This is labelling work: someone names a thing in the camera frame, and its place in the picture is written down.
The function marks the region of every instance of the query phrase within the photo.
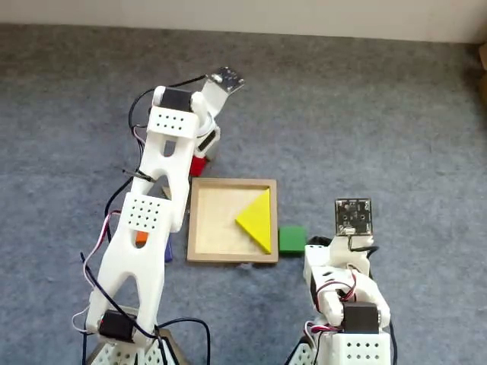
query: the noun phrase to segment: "gray carpet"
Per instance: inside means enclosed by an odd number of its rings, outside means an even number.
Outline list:
[[[247,86],[220,115],[220,155],[205,175],[277,179],[279,223],[303,224],[310,235],[333,235],[335,198],[372,197],[381,247],[372,265],[395,319],[399,363],[483,363],[487,124],[474,50],[0,26],[0,363],[80,363],[70,318],[87,305],[89,286],[78,253],[94,245],[104,204],[125,179],[120,169],[136,162],[129,105],[150,86],[226,64]],[[186,232],[174,237],[159,319],[206,320],[213,364],[283,363],[314,315],[302,258],[267,268],[188,265]],[[201,328],[173,330],[188,358],[203,363]]]

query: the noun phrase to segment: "green cube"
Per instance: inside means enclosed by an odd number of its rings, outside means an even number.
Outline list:
[[[279,228],[279,252],[301,253],[306,246],[306,229],[301,226]]]

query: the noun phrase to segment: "red wire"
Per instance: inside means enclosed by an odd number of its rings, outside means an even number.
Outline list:
[[[341,285],[345,285],[349,290],[349,292],[343,297],[343,298],[340,298],[340,300],[342,302],[346,302],[348,301],[352,296],[355,295],[355,288],[357,287],[357,277],[355,276],[355,274],[352,272],[352,278],[353,278],[353,285],[350,286],[348,285],[347,283],[344,283],[342,281],[328,281],[326,282],[325,284],[323,284],[321,287],[318,288],[317,290],[317,297],[320,295],[320,292],[321,290],[323,290],[325,287],[328,287],[330,285],[333,285],[333,284],[341,284]],[[318,312],[321,313],[320,311],[320,301],[317,300],[317,309],[318,309]]]

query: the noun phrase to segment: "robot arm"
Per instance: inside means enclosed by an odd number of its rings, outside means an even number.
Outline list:
[[[369,199],[336,201],[336,235],[304,251],[304,279],[318,312],[306,322],[289,364],[390,365],[390,309],[370,277]]]
[[[112,298],[129,276],[134,277],[140,307],[126,312],[143,331],[120,318],[96,287],[90,295],[85,323],[88,332],[97,333],[102,341],[119,344],[125,351],[140,353],[153,341],[146,334],[154,333],[161,301],[164,250],[169,233],[179,231],[183,223],[189,193],[189,169],[198,147],[198,137],[217,128],[216,112],[223,107],[227,96],[244,83],[240,77],[229,80],[228,72],[231,70],[221,68],[212,74],[213,78],[219,75],[221,85],[215,84],[213,79],[206,81],[204,90],[208,85],[217,87],[221,89],[217,95],[214,95],[215,89],[212,89],[213,94],[169,87],[154,90],[140,167],[130,192],[126,194],[116,232],[103,255],[97,277],[99,285]],[[164,156],[168,141],[175,143],[174,152]],[[148,195],[162,176],[167,176],[171,199]],[[135,244],[138,232],[148,234],[143,246]]]

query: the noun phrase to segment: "yellow triangle block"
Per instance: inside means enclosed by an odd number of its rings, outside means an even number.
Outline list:
[[[257,241],[266,253],[271,253],[271,199],[269,189],[243,209],[235,221]]]

